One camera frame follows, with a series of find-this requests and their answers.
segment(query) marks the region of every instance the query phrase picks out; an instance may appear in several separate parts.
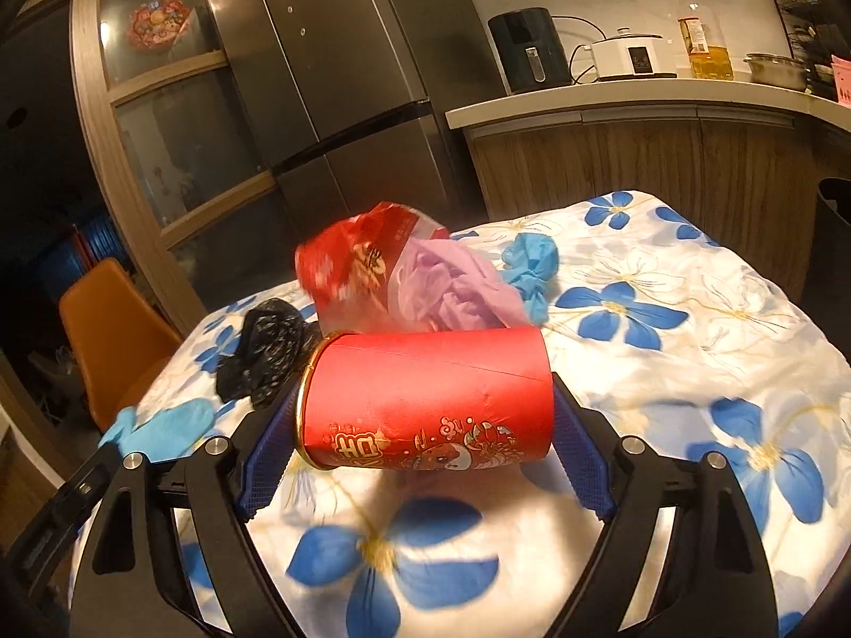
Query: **cooking oil bottle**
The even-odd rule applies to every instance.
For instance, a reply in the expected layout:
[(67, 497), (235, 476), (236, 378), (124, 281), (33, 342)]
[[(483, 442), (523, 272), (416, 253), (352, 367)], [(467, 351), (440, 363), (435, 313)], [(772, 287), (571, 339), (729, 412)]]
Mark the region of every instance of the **cooking oil bottle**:
[(680, 0), (677, 18), (695, 79), (733, 80), (733, 65), (715, 12), (699, 0)]

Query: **orange chair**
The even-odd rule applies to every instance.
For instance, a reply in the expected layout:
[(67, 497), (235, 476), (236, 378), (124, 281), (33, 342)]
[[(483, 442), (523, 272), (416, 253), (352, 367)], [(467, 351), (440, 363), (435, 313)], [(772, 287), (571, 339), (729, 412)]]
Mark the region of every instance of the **orange chair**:
[(105, 431), (122, 408), (139, 403), (180, 347), (180, 336), (111, 258), (68, 289), (59, 313), (86, 384), (88, 411)]

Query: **stainless steel refrigerator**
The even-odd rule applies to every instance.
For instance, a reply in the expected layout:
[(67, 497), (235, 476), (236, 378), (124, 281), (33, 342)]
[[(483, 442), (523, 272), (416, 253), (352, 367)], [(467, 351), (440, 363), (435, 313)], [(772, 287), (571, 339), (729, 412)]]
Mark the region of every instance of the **stainless steel refrigerator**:
[(302, 238), (380, 200), (451, 228), (486, 213), (445, 112), (505, 95), (471, 0), (210, 0)]

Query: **white countertop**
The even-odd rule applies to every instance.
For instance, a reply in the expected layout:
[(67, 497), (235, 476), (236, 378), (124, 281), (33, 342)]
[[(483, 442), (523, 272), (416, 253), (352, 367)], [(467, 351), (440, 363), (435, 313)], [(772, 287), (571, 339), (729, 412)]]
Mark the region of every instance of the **white countertop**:
[(469, 105), (446, 114), (451, 129), (481, 127), (530, 115), (628, 104), (733, 104), (808, 114), (851, 132), (851, 108), (798, 91), (741, 81), (639, 79), (601, 81), (573, 87), (518, 93)]

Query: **blue gripper pad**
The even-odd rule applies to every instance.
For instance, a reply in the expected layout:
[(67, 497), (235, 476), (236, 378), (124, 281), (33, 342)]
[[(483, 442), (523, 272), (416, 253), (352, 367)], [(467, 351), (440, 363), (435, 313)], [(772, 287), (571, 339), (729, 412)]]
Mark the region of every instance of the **blue gripper pad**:
[(245, 519), (254, 518), (257, 511), (265, 509), (271, 503), (287, 463), (292, 458), (295, 448), (293, 428), (297, 390), (298, 384), (278, 408), (278, 413), (271, 419), (245, 462), (243, 496), (237, 502), (237, 508)]
[(556, 389), (552, 445), (583, 508), (608, 521), (617, 508), (608, 490), (608, 463), (567, 399)]

